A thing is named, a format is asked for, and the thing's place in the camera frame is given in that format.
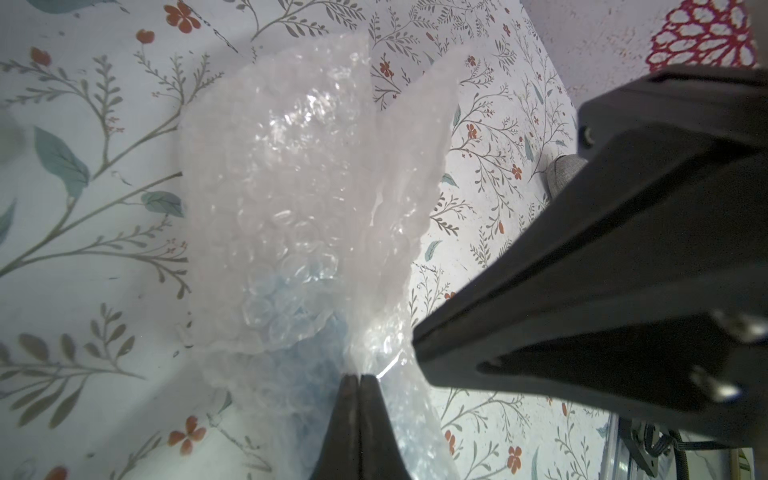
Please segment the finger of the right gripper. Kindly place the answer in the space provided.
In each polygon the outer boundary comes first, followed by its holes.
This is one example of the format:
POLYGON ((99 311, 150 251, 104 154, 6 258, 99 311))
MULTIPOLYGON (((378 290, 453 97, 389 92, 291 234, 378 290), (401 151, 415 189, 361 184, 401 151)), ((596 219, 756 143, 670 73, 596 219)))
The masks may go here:
POLYGON ((767 150, 616 136, 413 345, 439 387, 767 443, 767 150))
POLYGON ((593 159, 614 137, 658 124, 767 146, 767 71, 673 65, 633 80, 578 109, 578 154, 593 159))

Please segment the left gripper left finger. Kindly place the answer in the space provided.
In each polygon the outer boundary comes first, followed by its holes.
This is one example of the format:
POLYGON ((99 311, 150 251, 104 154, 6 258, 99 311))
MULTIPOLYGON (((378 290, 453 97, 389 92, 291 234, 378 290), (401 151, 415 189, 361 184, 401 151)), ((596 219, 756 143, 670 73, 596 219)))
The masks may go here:
POLYGON ((311 480, 360 478, 359 386, 355 375, 341 379, 311 480))

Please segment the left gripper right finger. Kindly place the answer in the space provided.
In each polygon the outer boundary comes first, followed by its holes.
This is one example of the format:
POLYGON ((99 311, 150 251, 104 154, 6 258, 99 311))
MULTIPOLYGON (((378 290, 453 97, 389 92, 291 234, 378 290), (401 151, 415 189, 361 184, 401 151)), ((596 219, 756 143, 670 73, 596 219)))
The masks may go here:
POLYGON ((379 380, 363 375, 359 387, 361 478, 410 480, 399 452, 379 380))

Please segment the blue ribbed vase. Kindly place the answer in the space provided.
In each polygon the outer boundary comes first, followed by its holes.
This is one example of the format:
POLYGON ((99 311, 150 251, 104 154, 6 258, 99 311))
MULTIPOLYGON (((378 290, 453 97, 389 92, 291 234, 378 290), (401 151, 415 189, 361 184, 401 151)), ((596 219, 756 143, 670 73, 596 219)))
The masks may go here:
POLYGON ((267 298, 276 316, 265 350, 244 358, 243 403, 290 419, 330 415, 342 378, 356 372, 343 287, 338 278, 313 278, 267 298))

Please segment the bubble wrap sheet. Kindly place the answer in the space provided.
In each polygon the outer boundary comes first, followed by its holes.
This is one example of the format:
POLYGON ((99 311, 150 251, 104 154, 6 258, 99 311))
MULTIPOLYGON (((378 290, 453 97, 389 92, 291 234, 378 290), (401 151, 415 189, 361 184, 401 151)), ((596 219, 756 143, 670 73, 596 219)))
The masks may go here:
POLYGON ((244 358, 267 347, 267 298, 313 278, 344 282, 349 375, 379 380, 411 479, 457 475, 416 362, 408 287, 440 194, 463 55, 449 50, 379 108, 364 35, 303 41, 183 115, 195 357, 266 440, 280 479, 310 479, 335 403, 326 418, 290 419, 243 403, 239 384, 244 358))

